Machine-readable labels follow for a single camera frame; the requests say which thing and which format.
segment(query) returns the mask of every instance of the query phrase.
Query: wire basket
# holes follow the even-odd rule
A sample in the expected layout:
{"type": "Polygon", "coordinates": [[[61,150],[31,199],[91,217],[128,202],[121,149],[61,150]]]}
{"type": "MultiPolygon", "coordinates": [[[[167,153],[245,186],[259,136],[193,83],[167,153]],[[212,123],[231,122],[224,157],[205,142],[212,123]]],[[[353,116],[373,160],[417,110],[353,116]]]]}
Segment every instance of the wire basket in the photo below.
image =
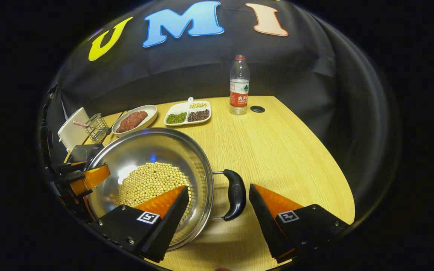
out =
{"type": "Polygon", "coordinates": [[[107,131],[110,129],[100,113],[93,115],[85,124],[88,125],[86,127],[86,134],[96,144],[103,141],[107,135],[107,131]]]}

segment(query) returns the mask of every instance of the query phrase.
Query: plastic water bottle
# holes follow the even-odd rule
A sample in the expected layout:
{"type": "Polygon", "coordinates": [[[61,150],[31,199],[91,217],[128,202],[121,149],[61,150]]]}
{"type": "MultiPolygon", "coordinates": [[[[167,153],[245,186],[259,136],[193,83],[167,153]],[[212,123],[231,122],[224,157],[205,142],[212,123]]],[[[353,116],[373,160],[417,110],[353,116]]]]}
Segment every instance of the plastic water bottle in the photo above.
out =
{"type": "Polygon", "coordinates": [[[236,55],[231,68],[230,110],[234,115],[244,115],[247,111],[250,71],[246,57],[236,55]]]}

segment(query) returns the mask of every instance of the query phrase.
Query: ground meat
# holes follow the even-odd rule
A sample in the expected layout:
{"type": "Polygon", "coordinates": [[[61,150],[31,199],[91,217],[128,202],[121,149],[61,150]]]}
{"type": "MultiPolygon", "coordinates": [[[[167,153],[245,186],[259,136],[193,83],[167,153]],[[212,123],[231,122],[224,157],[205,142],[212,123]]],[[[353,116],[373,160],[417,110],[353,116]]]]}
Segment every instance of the ground meat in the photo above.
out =
{"type": "Polygon", "coordinates": [[[147,116],[148,114],[145,111],[131,113],[128,117],[122,120],[117,132],[126,132],[137,127],[137,125],[139,125],[147,116]]]}

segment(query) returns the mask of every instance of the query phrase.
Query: yellow letter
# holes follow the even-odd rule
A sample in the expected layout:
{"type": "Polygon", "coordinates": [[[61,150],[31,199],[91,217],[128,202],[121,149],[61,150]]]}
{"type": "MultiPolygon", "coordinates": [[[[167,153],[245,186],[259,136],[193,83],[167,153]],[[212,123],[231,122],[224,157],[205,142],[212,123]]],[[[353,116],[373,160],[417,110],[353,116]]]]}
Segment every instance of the yellow letter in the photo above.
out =
{"type": "Polygon", "coordinates": [[[95,38],[95,40],[92,42],[92,48],[90,49],[90,53],[88,55],[88,60],[93,61],[97,60],[98,57],[101,57],[104,53],[106,53],[110,48],[117,42],[118,38],[122,34],[122,31],[124,30],[125,24],[130,21],[133,17],[130,17],[123,22],[117,24],[114,29],[112,37],[110,38],[110,41],[105,44],[103,47],[100,47],[101,41],[103,41],[104,36],[110,32],[107,31],[103,34],[101,34],[98,38],[95,38]]]}
{"type": "Polygon", "coordinates": [[[282,29],[276,17],[276,9],[259,4],[247,3],[246,6],[252,8],[257,17],[257,25],[254,29],[258,32],[276,36],[287,36],[288,33],[282,29]]]}

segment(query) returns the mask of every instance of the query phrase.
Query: stainless steel pot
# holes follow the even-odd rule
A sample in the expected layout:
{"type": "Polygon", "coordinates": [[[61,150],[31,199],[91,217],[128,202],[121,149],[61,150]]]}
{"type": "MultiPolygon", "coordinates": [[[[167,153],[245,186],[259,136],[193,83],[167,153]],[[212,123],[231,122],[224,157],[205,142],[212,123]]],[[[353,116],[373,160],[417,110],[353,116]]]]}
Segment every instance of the stainless steel pot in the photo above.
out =
{"type": "Polygon", "coordinates": [[[246,189],[242,178],[231,170],[212,172],[200,146],[188,135],[174,129],[148,128],[127,134],[106,146],[89,165],[89,169],[108,163],[111,175],[88,196],[93,214],[98,219],[117,207],[118,187],[131,171],[149,162],[170,163],[189,178],[192,191],[191,212],[177,228],[169,251],[191,242],[202,231],[214,200],[213,174],[229,179],[228,196],[231,207],[219,218],[224,221],[238,217],[246,207],[246,189]]]}

